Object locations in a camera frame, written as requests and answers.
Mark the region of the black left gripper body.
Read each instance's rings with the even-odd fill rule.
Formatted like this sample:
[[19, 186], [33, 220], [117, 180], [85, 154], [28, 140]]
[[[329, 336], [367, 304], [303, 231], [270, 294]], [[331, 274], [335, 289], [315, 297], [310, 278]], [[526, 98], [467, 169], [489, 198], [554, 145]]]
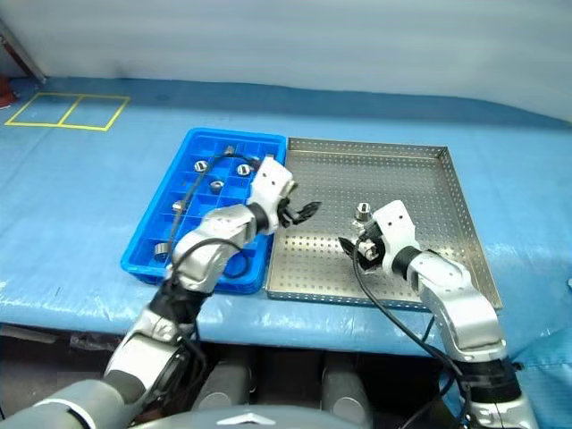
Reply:
[[277, 216], [281, 227], [290, 227], [297, 223], [299, 215], [290, 209], [290, 199], [283, 198], [277, 207]]

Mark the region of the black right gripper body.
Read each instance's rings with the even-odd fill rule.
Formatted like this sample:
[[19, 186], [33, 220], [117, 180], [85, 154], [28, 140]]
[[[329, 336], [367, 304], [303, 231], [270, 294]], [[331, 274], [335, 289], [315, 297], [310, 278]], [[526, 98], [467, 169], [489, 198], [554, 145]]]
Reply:
[[383, 241], [383, 233], [378, 224], [375, 222], [367, 223], [360, 239], [362, 240], [360, 244], [360, 259], [378, 260], [382, 266], [386, 255], [386, 246]]

